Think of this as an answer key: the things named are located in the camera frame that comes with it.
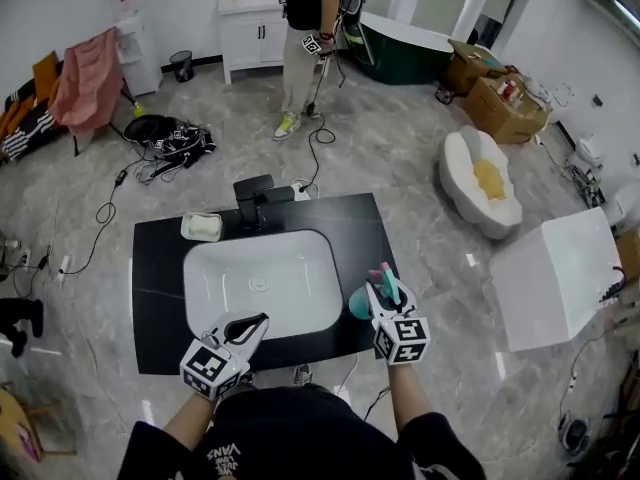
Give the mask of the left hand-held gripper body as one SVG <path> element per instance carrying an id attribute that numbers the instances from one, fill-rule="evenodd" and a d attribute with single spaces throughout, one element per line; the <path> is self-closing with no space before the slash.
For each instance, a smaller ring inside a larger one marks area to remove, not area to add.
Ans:
<path id="1" fill-rule="evenodd" d="M 213 401 L 237 386 L 249 372 L 247 342 L 250 332 L 227 337 L 222 331 L 206 331 L 194 339 L 180 362 L 185 385 Z"/>

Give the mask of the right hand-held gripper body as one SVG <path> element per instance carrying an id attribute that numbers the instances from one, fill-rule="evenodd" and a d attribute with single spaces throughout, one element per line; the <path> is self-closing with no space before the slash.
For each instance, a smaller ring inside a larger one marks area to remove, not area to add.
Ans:
<path id="1" fill-rule="evenodd" d="M 426 317 L 409 311 L 392 318 L 374 319 L 374 355 L 389 366 L 420 362 L 431 341 Z"/>

